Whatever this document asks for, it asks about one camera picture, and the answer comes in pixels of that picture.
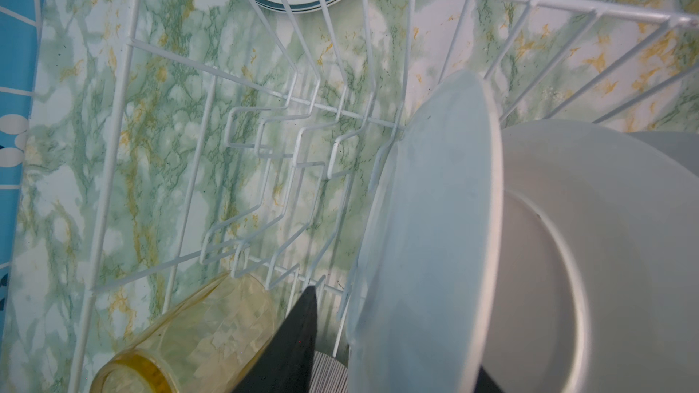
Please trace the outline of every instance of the marble pattern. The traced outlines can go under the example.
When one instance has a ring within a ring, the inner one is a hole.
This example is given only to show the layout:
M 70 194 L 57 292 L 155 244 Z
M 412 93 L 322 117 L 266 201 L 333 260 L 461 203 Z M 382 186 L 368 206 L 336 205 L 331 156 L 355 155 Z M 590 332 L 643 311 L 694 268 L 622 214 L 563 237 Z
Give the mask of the marble pattern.
M 604 1 L 699 12 L 699 0 Z M 462 5 L 463 0 L 417 0 L 404 123 L 436 84 L 448 48 L 445 40 L 451 39 Z M 379 83 L 373 115 L 391 120 L 402 88 L 407 0 L 370 0 L 370 7 Z M 478 0 L 464 25 L 449 70 L 468 67 L 484 72 L 522 9 L 497 0 Z M 0 382 L 8 391 L 49 392 L 67 388 L 126 15 L 127 0 L 46 0 L 36 83 L 39 96 L 30 119 L 1 352 Z M 306 67 L 308 58 L 292 34 L 288 19 L 272 12 L 266 15 L 292 58 Z M 334 4 L 331 15 L 351 90 L 346 109 L 361 113 L 370 84 L 360 0 Z M 299 17 L 299 24 L 306 39 L 313 40 L 310 60 L 327 78 L 319 98 L 337 106 L 342 83 L 322 15 L 305 14 Z M 552 49 L 564 44 L 578 24 L 579 16 L 534 12 L 494 74 L 497 99 L 505 104 L 511 102 L 545 66 Z M 651 25 L 602 19 L 529 94 L 522 109 L 508 118 L 508 124 L 541 117 L 652 30 Z M 286 88 L 289 66 L 246 0 L 142 0 L 137 37 L 278 91 Z M 620 100 L 693 64 L 698 47 L 695 34 L 673 31 L 559 116 L 594 119 Z M 308 73 L 304 76 L 297 88 L 299 94 L 308 94 L 312 85 Z M 135 51 L 101 283 L 173 257 L 177 228 L 183 221 L 179 208 L 184 202 L 189 163 L 210 79 L 205 73 Z M 624 131 L 696 132 L 697 95 L 699 82 L 686 79 L 611 119 L 607 125 Z M 282 103 L 219 80 L 183 253 L 200 249 L 209 226 L 250 207 L 257 199 L 264 164 L 253 158 L 250 151 L 222 148 L 228 112 L 239 105 L 278 107 Z M 306 108 L 295 104 L 290 112 L 301 113 Z M 303 122 L 275 124 L 268 129 L 264 142 L 291 151 L 293 137 L 302 124 L 332 118 L 332 113 L 318 111 Z M 359 121 L 343 117 L 337 126 L 309 135 L 303 146 L 304 160 L 326 160 L 332 141 L 358 127 Z M 250 143 L 256 129 L 256 116 L 242 116 L 236 139 Z M 357 175 L 343 230 L 334 251 L 324 257 L 316 278 L 330 271 L 328 282 L 344 285 L 371 204 L 367 186 L 373 155 L 389 134 L 389 129 L 371 125 L 365 134 L 349 140 L 343 148 L 338 170 L 355 167 Z M 240 225 L 227 228 L 227 237 L 248 234 L 280 212 L 288 168 L 288 162 L 273 163 L 264 206 Z M 254 253 L 269 255 L 308 221 L 314 211 L 313 191 L 319 170 L 307 172 L 301 187 L 293 188 L 293 194 L 299 195 L 299 200 L 294 201 L 297 205 L 274 230 L 252 243 Z M 322 183 L 312 224 L 280 258 L 281 264 L 301 261 L 305 266 L 324 245 L 335 225 L 344 182 L 345 179 L 336 179 Z M 204 283 L 214 269 L 215 266 L 200 266 L 195 260 L 183 263 L 174 301 L 182 300 Z M 166 282 L 167 273 L 159 273 L 100 295 L 92 318 L 83 391 L 96 370 L 160 314 Z M 282 308 L 287 288 L 280 287 L 274 294 Z M 332 314 L 338 303 L 339 298 L 333 297 L 324 303 L 319 347 L 325 351 L 331 350 L 337 330 Z M 341 347 L 340 358 L 346 358 L 345 346 Z

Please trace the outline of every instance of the dish rack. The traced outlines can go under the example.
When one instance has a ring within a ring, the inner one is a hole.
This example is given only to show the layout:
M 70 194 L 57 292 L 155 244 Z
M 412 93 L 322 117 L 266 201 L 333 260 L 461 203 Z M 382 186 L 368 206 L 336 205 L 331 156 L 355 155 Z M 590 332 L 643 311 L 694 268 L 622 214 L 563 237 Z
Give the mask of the dish rack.
M 340 227 L 342 224 L 342 217 L 343 213 L 345 213 L 346 207 L 347 207 L 347 197 L 350 192 L 350 188 L 352 186 L 353 178 L 354 178 L 354 170 L 352 168 L 350 169 L 338 169 L 338 153 L 341 152 L 341 149 L 343 147 L 343 143 L 345 143 L 347 140 L 355 137 L 355 136 L 361 136 L 364 134 L 370 124 L 380 126 L 383 128 L 386 128 L 386 131 L 390 131 L 390 134 L 387 134 L 387 138 L 385 139 L 384 144 L 380 146 L 378 149 L 378 152 L 375 155 L 375 159 L 373 162 L 372 166 L 372 171 L 371 171 L 371 179 L 369 181 L 369 191 L 372 191 L 373 188 L 375 187 L 378 177 L 380 175 L 380 171 L 382 168 L 382 161 L 384 160 L 384 157 L 388 153 L 391 145 L 394 143 L 394 140 L 397 138 L 398 133 L 402 129 L 400 122 L 401 118 L 403 116 L 403 109 L 405 105 L 405 100 L 406 100 L 406 92 L 407 92 L 407 86 L 408 86 L 408 81 L 410 79 L 409 74 L 408 74 L 408 69 L 409 69 L 409 64 L 410 64 L 410 55 L 411 55 L 411 37 L 413 37 L 413 17 L 415 15 L 415 6 L 416 6 L 416 0 L 408 0 L 407 3 L 407 31 L 406 31 L 406 52 L 405 52 L 405 57 L 404 57 L 404 70 L 403 70 L 403 81 L 402 81 L 402 91 L 398 95 L 398 109 L 391 119 L 381 119 L 381 118 L 375 118 L 372 116 L 372 110 L 375 106 L 375 99 L 376 99 L 376 94 L 378 90 L 378 85 L 379 83 L 377 82 L 376 79 L 376 70 L 375 70 L 375 59 L 374 59 L 374 53 L 372 51 L 372 43 L 369 42 L 366 44 L 366 60 L 368 64 L 368 71 L 369 71 L 369 85 L 371 87 L 371 92 L 369 95 L 368 100 L 366 101 L 365 109 L 363 109 L 362 112 L 353 112 L 350 110 L 345 109 L 345 102 L 348 99 L 349 95 L 348 92 L 349 86 L 347 85 L 347 76 L 345 74 L 345 70 L 343 67 L 338 67 L 340 69 L 340 75 L 343 80 L 343 88 L 341 90 L 341 96 L 340 96 L 340 101 L 339 104 L 336 106 L 331 106 L 329 104 L 324 104 L 321 103 L 319 100 L 318 94 L 319 94 L 319 89 L 321 87 L 321 84 L 324 81 L 323 76 L 321 75 L 317 65 L 311 60 L 312 55 L 310 54 L 309 46 L 308 46 L 308 40 L 306 40 L 302 33 L 301 29 L 299 26 L 298 22 L 298 16 L 294 13 L 292 13 L 291 8 L 289 7 L 289 2 L 287 0 L 281 0 L 282 3 L 284 4 L 284 9 L 286 10 L 286 15 L 289 19 L 289 22 L 292 25 L 293 32 L 296 34 L 298 37 L 301 47 L 303 49 L 303 52 L 305 54 L 305 60 L 303 61 L 303 64 L 298 64 L 296 61 L 292 59 L 292 57 L 289 55 L 289 52 L 287 51 L 286 47 L 284 46 L 284 43 L 279 39 L 275 31 L 273 30 L 272 26 L 270 25 L 270 22 L 268 21 L 265 12 L 263 12 L 260 8 L 260 6 L 255 2 L 255 0 L 248 0 L 250 6 L 254 10 L 254 12 L 257 14 L 257 17 L 259 18 L 260 22 L 263 24 L 269 35 L 272 37 L 272 39 L 275 41 L 275 44 L 277 47 L 281 50 L 281 53 L 283 57 L 286 59 L 286 61 L 289 64 L 289 67 L 292 71 L 291 79 L 286 85 L 286 88 L 283 90 L 279 89 L 273 89 L 269 88 L 267 86 L 258 84 L 250 80 L 249 78 L 246 78 L 244 76 L 236 76 L 233 74 L 229 74 L 227 72 L 224 72 L 221 69 L 214 68 L 209 65 L 205 65 L 203 63 L 199 63 L 195 60 L 192 60 L 187 57 L 180 56 L 178 54 L 172 53 L 170 51 L 164 50 L 160 47 L 156 47 L 154 45 L 148 44 L 144 41 L 141 41 L 136 38 L 136 25 L 138 22 L 138 11 L 139 11 L 139 6 L 141 4 L 141 0 L 129 0 L 129 15 L 127 18 L 127 40 L 125 42 L 123 51 L 122 51 L 122 58 L 119 62 L 118 66 L 118 71 L 116 74 L 116 84 L 115 84 L 115 95 L 114 95 L 114 102 L 112 106 L 112 117 L 111 117 L 111 126 L 110 129 L 108 130 L 108 145 L 107 145 L 107 151 L 106 151 L 106 159 L 105 159 L 105 166 L 104 166 L 104 175 L 103 175 L 103 180 L 102 180 L 102 186 L 103 188 L 100 191 L 100 196 L 99 196 L 99 204 L 97 208 L 97 213 L 96 213 L 96 224 L 94 228 L 94 236 L 92 239 L 92 248 L 91 248 L 91 256 L 90 256 L 90 271 L 87 275 L 87 280 L 86 280 L 86 285 L 84 289 L 84 299 L 83 299 L 83 306 L 82 306 L 82 311 L 80 314 L 80 327 L 78 330 L 78 339 L 77 343 L 75 346 L 75 353 L 74 353 L 74 358 L 72 361 L 72 366 L 71 366 L 71 377 L 70 377 L 70 382 L 69 382 L 69 387 L 68 390 L 71 393 L 76 393 L 79 388 L 80 388 L 80 380 L 82 379 L 82 371 L 83 371 L 83 360 L 84 360 L 84 354 L 85 354 L 85 347 L 87 345 L 87 337 L 88 337 L 88 332 L 89 328 L 91 325 L 91 316 L 94 311 L 95 307 L 95 301 L 96 298 L 99 294 L 104 293 L 108 290 L 115 289 L 119 286 L 125 285 L 127 283 L 131 283 L 132 281 L 144 278 L 148 275 L 155 274 L 160 271 L 167 271 L 169 270 L 169 279 L 167 283 L 167 288 L 166 288 L 166 293 L 165 293 L 165 301 L 163 305 L 163 311 L 167 310 L 170 306 L 170 301 L 173 295 L 173 288 L 175 286 L 175 277 L 178 271 L 178 265 L 180 263 L 183 263 L 185 261 L 188 261 L 190 259 L 198 258 L 201 264 L 210 264 L 214 263 L 217 261 L 220 261 L 223 258 L 229 258 L 233 257 L 232 259 L 232 271 L 234 276 L 240 276 L 243 274 L 251 273 L 252 271 L 266 268 L 266 273 L 263 273 L 263 275 L 266 276 L 264 279 L 264 284 L 267 289 L 273 289 L 282 282 L 285 282 L 287 280 L 292 280 L 292 286 L 291 286 L 291 292 L 289 294 L 289 302 L 287 304 L 287 313 L 290 310 L 290 307 L 293 304 L 293 298 L 298 294 L 298 286 L 299 283 L 301 283 L 302 287 L 308 286 L 308 285 L 315 285 L 317 287 L 317 294 L 318 294 L 318 300 L 319 300 L 319 306 L 323 302 L 323 296 L 326 293 L 330 293 L 336 297 L 341 297 L 341 302 L 340 302 L 340 310 L 337 313 L 337 317 L 340 320 L 340 327 L 337 333 L 337 338 L 335 340 L 335 347 L 333 351 L 333 355 L 337 353 L 337 347 L 340 343 L 340 335 L 343 330 L 344 322 L 345 322 L 345 315 L 347 314 L 346 307 L 347 307 L 347 300 L 351 297 L 351 286 L 350 285 L 345 285 L 345 287 L 338 288 L 338 287 L 333 287 L 327 282 L 327 277 L 325 275 L 321 275 L 317 277 L 316 269 L 321 261 L 321 258 L 323 258 L 324 255 L 327 254 L 328 250 L 333 244 L 333 241 L 337 237 L 337 234 L 340 231 Z M 469 7 L 473 5 L 473 3 L 476 0 L 465 0 L 465 3 L 463 4 L 463 9 L 462 13 L 459 16 L 459 20 L 456 26 L 456 30 L 454 32 L 454 35 L 451 39 L 450 42 L 450 48 L 447 52 L 446 58 L 444 59 L 443 64 L 439 68 L 440 73 L 439 73 L 439 80 L 442 81 L 446 75 L 448 75 L 449 72 L 449 64 L 450 64 L 450 59 L 452 55 L 454 54 L 454 49 L 457 44 L 457 41 L 459 39 L 459 35 L 461 32 L 461 29 L 463 25 L 467 21 L 467 16 L 469 13 L 467 12 L 469 10 Z M 627 51 L 624 53 L 619 59 L 614 61 L 611 65 L 606 67 L 604 70 L 602 70 L 599 75 L 596 77 L 592 78 L 589 82 L 585 83 L 578 91 L 574 92 L 572 95 L 567 97 L 562 103 L 560 103 L 558 106 L 556 106 L 554 109 L 552 109 L 550 112 L 548 112 L 544 117 L 549 118 L 563 109 L 565 109 L 568 105 L 570 105 L 573 101 L 577 100 L 580 98 L 581 95 L 583 95 L 585 92 L 588 90 L 592 89 L 593 87 L 597 86 L 599 83 L 601 83 L 608 75 L 613 73 L 615 70 L 619 69 L 620 67 L 623 67 L 625 63 L 627 63 L 631 58 L 637 56 L 640 52 L 642 52 L 644 49 L 650 47 L 654 42 L 658 41 L 663 37 L 665 34 L 667 34 L 669 31 L 676 29 L 676 28 L 683 28 L 683 29 L 688 29 L 688 30 L 698 30 L 699 29 L 699 17 L 690 15 L 690 14 L 685 14 L 685 13 L 674 13 L 674 12 L 663 12 L 663 11 L 658 11 L 654 9 L 644 9 L 640 7 L 633 7 L 633 6 L 626 6 L 626 5 L 621 5 L 621 4 L 613 4 L 613 3 L 602 3 L 602 2 L 596 2 L 592 0 L 502 0 L 505 2 L 509 3 L 514 3 L 514 4 L 523 4 L 525 6 L 524 12 L 520 15 L 518 20 L 514 22 L 514 25 L 511 26 L 511 29 L 509 31 L 509 35 L 507 36 L 507 39 L 505 40 L 505 43 L 502 45 L 502 48 L 500 48 L 498 55 L 495 57 L 495 60 L 490 64 L 488 67 L 487 71 L 485 71 L 484 78 L 486 81 L 490 80 L 493 76 L 494 73 L 497 69 L 497 67 L 500 65 L 503 57 L 507 53 L 507 51 L 512 47 L 513 43 L 515 43 L 515 40 L 519 36 L 520 32 L 522 31 L 524 25 L 528 21 L 530 15 L 532 12 L 537 9 L 537 8 L 547 8 L 547 9 L 556 9 L 556 10 L 563 10 L 567 12 L 572 12 L 572 13 L 581 13 L 587 15 L 585 17 L 584 22 L 581 24 L 581 26 L 574 32 L 573 36 L 570 37 L 569 40 L 567 40 L 563 47 L 559 48 L 557 53 L 553 57 L 551 57 L 550 61 L 546 64 L 546 66 L 538 73 L 536 78 L 531 80 L 531 82 L 525 87 L 523 91 L 517 96 L 516 99 L 512 103 L 509 104 L 507 107 L 502 108 L 502 117 L 501 121 L 505 122 L 505 120 L 508 118 L 511 113 L 513 113 L 518 107 L 521 106 L 522 101 L 524 98 L 537 86 L 537 84 L 541 83 L 542 80 L 563 60 L 565 59 L 566 55 L 568 54 L 569 50 L 571 47 L 574 47 L 576 43 L 581 40 L 581 38 L 592 28 L 592 26 L 602 17 L 605 18 L 612 18 L 612 19 L 622 19 L 626 21 L 633 21 L 637 23 L 646 23 L 646 24 L 655 24 L 659 25 L 659 28 L 653 31 L 650 35 L 645 37 L 644 39 L 640 40 L 631 50 Z M 327 24 L 327 30 L 330 34 L 330 39 L 332 42 L 333 46 L 333 51 L 338 58 L 338 62 L 341 63 L 341 54 L 340 54 L 340 49 L 337 47 L 337 39 L 336 39 L 336 31 L 333 28 L 333 22 L 331 20 L 331 16 L 328 13 L 328 6 L 326 4 L 325 0 L 319 0 L 320 6 L 321 6 L 321 12 L 323 14 L 325 23 Z M 362 0 L 362 13 L 363 13 L 363 37 L 365 39 L 371 39 L 371 25 L 370 25 L 370 18 L 369 18 L 369 4 L 368 0 Z M 204 116 L 201 119 L 201 124 L 200 124 L 200 129 L 199 129 L 199 136 L 197 140 L 197 147 L 194 152 L 194 160 L 191 162 L 191 169 L 189 173 L 192 175 L 189 178 L 189 183 L 187 185 L 187 190 L 186 190 L 186 195 L 185 195 L 185 203 L 182 209 L 182 215 L 184 216 L 184 224 L 178 228 L 178 236 L 177 236 L 177 244 L 176 244 L 176 255 L 173 259 L 162 262 L 158 264 L 157 266 L 153 266 L 149 269 L 139 271 L 138 273 L 132 274 L 132 275 L 127 275 L 124 278 L 120 278 L 116 281 L 104 284 L 104 285 L 99 285 L 99 271 L 101 267 L 101 256 L 102 256 L 102 250 L 103 250 L 103 243 L 105 239 L 105 233 L 107 230 L 107 220 L 108 220 L 108 210 L 110 206 L 110 196 L 112 192 L 112 187 L 113 187 L 113 181 L 114 181 L 114 176 L 115 176 L 115 171 L 116 171 L 116 166 L 117 166 L 117 159 L 118 159 L 118 148 L 119 148 L 119 139 L 120 139 L 120 131 L 121 131 L 121 126 L 122 126 L 122 117 L 125 113 L 125 107 L 126 107 L 126 92 L 127 92 L 127 85 L 129 84 L 129 72 L 131 69 L 131 59 L 132 55 L 134 52 L 134 49 L 140 49 L 142 51 L 146 51 L 148 53 L 151 53 L 152 55 L 155 56 L 161 56 L 166 59 L 169 59 L 171 61 L 180 63 L 182 65 L 188 66 L 188 67 L 193 67 L 197 70 L 200 70 L 202 72 L 211 74 L 213 76 L 212 81 L 209 85 L 208 89 L 208 96 L 206 98 L 205 102 L 205 107 L 204 107 Z M 306 73 L 304 75 L 304 72 L 302 70 L 302 67 L 307 67 Z M 674 76 L 671 76 L 670 78 L 666 79 L 665 81 L 658 83 L 654 86 L 652 86 L 650 89 L 644 91 L 642 94 L 639 94 L 633 98 L 631 98 L 628 101 L 625 101 L 623 104 L 620 104 L 618 107 L 612 109 L 608 113 L 600 116 L 599 118 L 594 120 L 594 123 L 600 123 L 603 122 L 607 119 L 612 118 L 613 116 L 617 115 L 618 113 L 629 109 L 630 107 L 638 104 L 639 102 L 645 100 L 646 98 L 662 91 L 663 89 L 671 86 L 673 83 L 680 82 L 683 78 L 687 77 L 689 74 L 695 73 L 697 70 L 699 70 L 699 62 L 694 64 L 693 66 L 690 66 L 689 68 L 686 68 L 685 70 L 675 74 Z M 295 94 L 295 89 L 297 86 L 301 85 L 301 81 L 304 76 L 309 76 L 313 80 L 313 84 L 310 86 L 310 91 L 309 95 L 307 97 L 303 96 L 298 96 L 294 95 Z M 228 148 L 237 148 L 241 149 L 244 152 L 249 152 L 252 153 L 256 158 L 260 160 L 261 163 L 264 164 L 264 179 L 263 182 L 260 182 L 259 190 L 258 190 L 258 197 L 259 202 L 257 205 L 246 209 L 239 214 L 233 216 L 232 218 L 229 218 L 223 222 L 217 223 L 213 225 L 208 232 L 206 233 L 204 237 L 204 242 L 202 243 L 202 247 L 199 251 L 189 253 L 187 255 L 182 255 L 182 244 L 183 240 L 185 238 L 185 227 L 187 224 L 187 215 L 189 213 L 189 209 L 191 207 L 192 203 L 192 196 L 194 194 L 194 187 L 195 183 L 197 181 L 197 169 L 199 165 L 199 160 L 201 158 L 201 155 L 204 151 L 204 144 L 205 144 L 205 133 L 208 130 L 208 122 L 209 122 L 209 117 L 212 112 L 212 106 L 213 106 L 213 101 L 214 101 L 214 92 L 215 92 L 215 85 L 217 83 L 217 80 L 227 80 L 232 83 L 237 83 L 240 84 L 241 86 L 245 86 L 248 88 L 251 88 L 253 90 L 256 90 L 260 93 L 264 93 L 276 98 L 279 98 L 284 101 L 283 105 L 280 107 L 234 107 L 231 109 L 228 115 L 228 123 L 226 124 L 225 128 L 225 133 L 223 136 L 223 143 L 224 146 Z M 302 111 L 300 114 L 291 114 L 292 112 L 292 107 L 301 107 Z M 272 123 L 282 123 L 282 122 L 289 122 L 289 121 L 297 121 L 297 120 L 307 120 L 307 119 L 312 119 L 312 115 L 316 113 L 317 111 L 327 111 L 332 114 L 334 114 L 334 120 L 329 121 L 329 122 L 324 122 L 324 123 L 316 123 L 312 125 L 306 125 L 302 126 L 302 128 L 299 130 L 298 134 L 296 135 L 295 139 L 295 145 L 293 148 L 293 153 L 283 153 L 279 152 L 278 149 L 275 149 L 273 146 L 270 146 L 268 144 L 264 144 L 264 131 L 266 127 L 268 127 Z M 236 121 L 239 119 L 240 116 L 245 115 L 245 113 L 253 113 L 253 114 L 269 114 L 267 117 L 262 117 L 260 116 L 258 126 L 257 126 L 257 135 L 254 143 L 242 143 L 242 142 L 236 142 L 234 139 L 235 133 L 236 133 Z M 343 135 L 337 136 L 336 139 L 333 142 L 331 152 L 329 155 L 327 155 L 326 160 L 318 160 L 318 161 L 306 161 L 302 159 L 302 153 L 301 153 L 301 148 L 302 148 L 302 143 L 304 139 L 304 135 L 306 133 L 309 133 L 314 130 L 326 130 L 326 129 L 331 129 L 334 128 L 338 125 L 338 123 L 342 120 L 343 117 L 349 117 L 349 118 L 354 118 L 358 119 L 361 121 L 361 126 L 355 130 L 352 130 L 348 133 L 345 133 Z M 265 191 L 268 188 L 266 185 L 267 182 L 267 175 L 270 171 L 270 165 L 272 160 L 288 160 L 290 161 L 289 165 L 289 173 L 287 176 L 287 180 L 285 181 L 285 186 L 283 189 L 282 197 L 283 197 L 283 209 L 280 214 L 276 215 L 274 218 L 271 218 L 267 222 L 262 223 L 259 228 L 257 228 L 255 231 L 250 231 L 248 234 L 242 236 L 242 237 L 232 237 L 228 239 L 223 239 L 220 242 L 214 242 L 214 236 L 216 234 L 220 234 L 221 231 L 225 231 L 226 228 L 228 228 L 230 225 L 235 224 L 236 222 L 240 221 L 241 219 L 244 219 L 246 216 L 249 216 L 250 214 L 254 213 L 261 205 L 262 205 L 262 198 L 265 195 Z M 310 212 L 310 220 L 302 225 L 301 229 L 295 232 L 291 237 L 289 237 L 287 240 L 285 240 L 284 243 L 281 243 L 280 246 L 276 248 L 276 250 L 273 252 L 273 254 L 267 258 L 257 258 L 253 255 L 250 254 L 249 252 L 249 247 L 250 247 L 250 242 L 253 240 L 255 237 L 259 236 L 260 234 L 263 234 L 266 230 L 269 230 L 272 228 L 275 224 L 279 223 L 287 213 L 287 210 L 289 209 L 290 205 L 293 205 L 292 202 L 293 200 L 298 200 L 299 197 L 298 195 L 292 195 L 292 186 L 294 185 L 294 181 L 296 179 L 299 180 L 299 184 L 303 177 L 305 176 L 306 173 L 308 173 L 307 170 L 309 170 L 311 167 L 316 167 L 320 168 L 322 170 L 323 176 L 319 176 L 318 179 L 315 182 L 315 194 L 314 194 L 314 204 L 311 208 Z M 318 194 L 319 194 L 319 189 L 321 187 L 321 182 L 326 179 L 343 179 L 344 180 L 344 188 L 343 188 L 343 195 L 340 199 L 340 205 L 337 208 L 337 217 L 336 217 L 336 224 L 334 227 L 334 231 L 331 233 L 329 238 L 327 239 L 327 242 L 323 245 L 323 247 L 320 249 L 320 251 L 317 253 L 317 255 L 312 258 L 312 261 L 310 262 L 310 266 L 306 268 L 302 272 L 301 270 L 301 263 L 297 262 L 296 264 L 292 266 L 281 266 L 279 264 L 280 258 L 285 254 L 287 249 L 293 244 L 295 240 L 298 239 L 298 237 L 306 231 L 310 225 L 313 223 L 312 221 L 312 216 L 314 215 L 313 211 L 315 210 L 316 204 L 317 204 L 317 199 L 318 199 Z M 352 272 L 350 272 L 348 278 L 348 284 L 352 280 Z

